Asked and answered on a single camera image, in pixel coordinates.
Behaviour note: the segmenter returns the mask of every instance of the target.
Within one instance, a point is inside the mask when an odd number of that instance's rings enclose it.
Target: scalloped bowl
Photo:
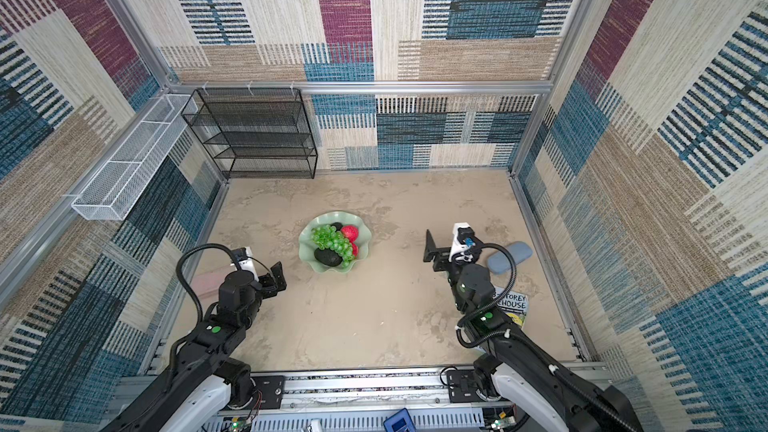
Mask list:
[[[317,226],[324,226],[325,224],[333,224],[334,222],[340,222],[345,226],[355,226],[360,233],[355,240],[357,245],[357,259],[350,262],[346,267],[329,267],[328,265],[321,264],[315,259],[315,249],[317,245],[312,242],[312,229]],[[371,230],[363,223],[362,219],[349,212],[328,212],[322,214],[319,217],[315,217],[299,235],[299,258],[309,264],[312,270],[315,272],[323,273],[328,270],[335,270],[340,273],[348,273],[350,269],[368,257],[368,243],[371,241]]]

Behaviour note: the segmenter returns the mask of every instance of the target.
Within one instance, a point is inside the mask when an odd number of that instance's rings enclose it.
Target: blue case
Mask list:
[[[386,432],[416,432],[416,427],[413,427],[413,420],[411,420],[408,409],[400,409],[397,414],[384,420],[384,430]]]

